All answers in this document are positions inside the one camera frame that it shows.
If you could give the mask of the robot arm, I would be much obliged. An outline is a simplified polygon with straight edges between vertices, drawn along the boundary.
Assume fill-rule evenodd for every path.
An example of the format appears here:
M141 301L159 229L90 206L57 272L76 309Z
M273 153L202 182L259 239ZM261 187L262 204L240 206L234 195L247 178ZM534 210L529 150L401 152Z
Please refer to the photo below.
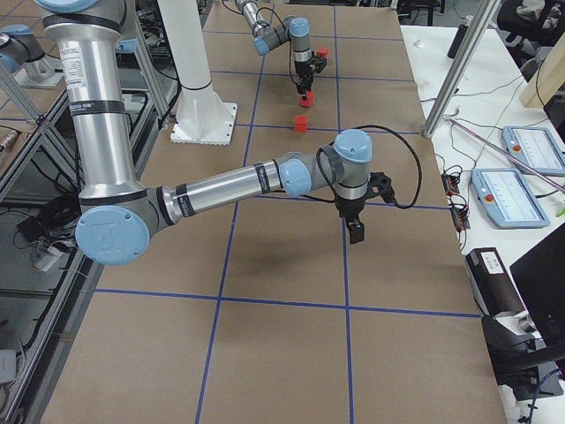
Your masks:
M259 194L283 189L290 196L328 186L350 243L364 240L359 214L365 206L372 139L359 129L340 132L315 154L280 158L183 183L175 188L143 185L136 177L128 135L116 47L135 18L132 1L35 1L45 34L56 42L64 67L85 183L75 239L82 253L104 265L138 259L151 238L183 218ZM179 71L177 122L167 153L182 159L161 164L195 164L188 147L228 146L237 104L215 92L195 1L159 3L173 60Z
M299 104L310 107L313 102L314 74L320 73L327 64L325 57L316 56L311 49L310 23L307 18L293 15L271 26L260 14L256 1L236 1L235 5L252 30L253 45L260 56L288 43L298 80L290 77L300 96Z

